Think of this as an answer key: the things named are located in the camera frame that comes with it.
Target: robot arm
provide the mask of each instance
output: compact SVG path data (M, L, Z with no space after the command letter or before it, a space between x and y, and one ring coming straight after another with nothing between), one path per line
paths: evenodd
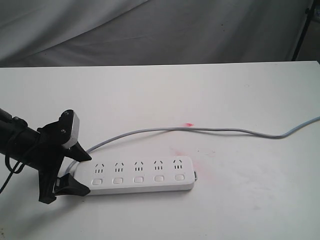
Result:
M91 160L78 143L79 122L73 110L66 110L58 121L35 131L23 119L0 108L0 153L5 155L5 165L14 173L25 165L38 170L42 203L50 204L58 195L85 196L90 192L69 173L58 177L64 157L78 162ZM18 170L10 166L10 158L22 163Z

